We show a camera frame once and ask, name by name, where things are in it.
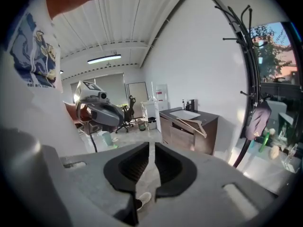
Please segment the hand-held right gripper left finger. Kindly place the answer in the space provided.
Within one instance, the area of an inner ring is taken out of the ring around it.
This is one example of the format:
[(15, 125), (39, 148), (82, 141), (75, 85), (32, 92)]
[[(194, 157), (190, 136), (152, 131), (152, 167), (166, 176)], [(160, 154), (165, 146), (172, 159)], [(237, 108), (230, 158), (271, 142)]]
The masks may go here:
[(44, 146), (43, 156), (72, 226), (138, 225), (136, 184), (149, 162), (148, 142), (72, 157)]

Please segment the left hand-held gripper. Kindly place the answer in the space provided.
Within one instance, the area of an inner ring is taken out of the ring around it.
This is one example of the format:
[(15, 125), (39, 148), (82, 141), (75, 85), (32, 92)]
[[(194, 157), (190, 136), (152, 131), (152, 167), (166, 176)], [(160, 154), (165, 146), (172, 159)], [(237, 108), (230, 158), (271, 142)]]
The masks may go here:
[(74, 94), (74, 102), (80, 122), (84, 122), (80, 112), (82, 105), (88, 108), (90, 119), (101, 125), (117, 127), (124, 122), (122, 109), (110, 103), (107, 92), (95, 83), (79, 81)]

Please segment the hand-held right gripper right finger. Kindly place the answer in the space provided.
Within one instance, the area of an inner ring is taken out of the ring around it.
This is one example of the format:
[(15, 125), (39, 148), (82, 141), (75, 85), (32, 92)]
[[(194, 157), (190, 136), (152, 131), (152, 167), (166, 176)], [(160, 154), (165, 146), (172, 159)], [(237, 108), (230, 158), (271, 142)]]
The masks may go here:
[(276, 196), (215, 157), (155, 145), (160, 174), (157, 227), (237, 227), (265, 211)]

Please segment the person's left hand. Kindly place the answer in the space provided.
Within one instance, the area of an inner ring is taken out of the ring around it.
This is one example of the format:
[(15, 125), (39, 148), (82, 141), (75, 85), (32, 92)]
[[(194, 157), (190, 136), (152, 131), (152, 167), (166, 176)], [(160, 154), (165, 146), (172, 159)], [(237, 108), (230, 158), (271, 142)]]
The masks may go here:
[(80, 118), (82, 121), (88, 121), (91, 119), (90, 114), (88, 112), (88, 107), (85, 104), (82, 104), (80, 107)]

